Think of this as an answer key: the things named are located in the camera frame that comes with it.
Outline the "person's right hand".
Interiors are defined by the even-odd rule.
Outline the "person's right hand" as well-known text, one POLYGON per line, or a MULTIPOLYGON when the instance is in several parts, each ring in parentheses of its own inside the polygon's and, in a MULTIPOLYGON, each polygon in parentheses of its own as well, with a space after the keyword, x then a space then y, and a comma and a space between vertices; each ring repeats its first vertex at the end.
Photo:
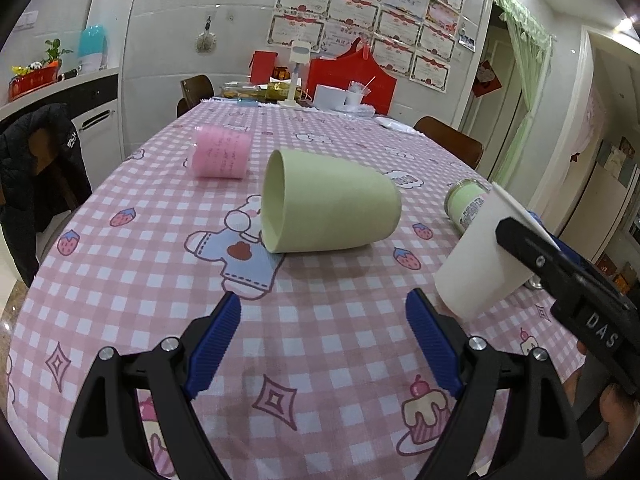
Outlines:
POLYGON ((637 428, 638 406, 616 385, 609 385, 600 396, 600 413, 608 434, 586 456, 588 479, 602 477, 616 462, 637 428))

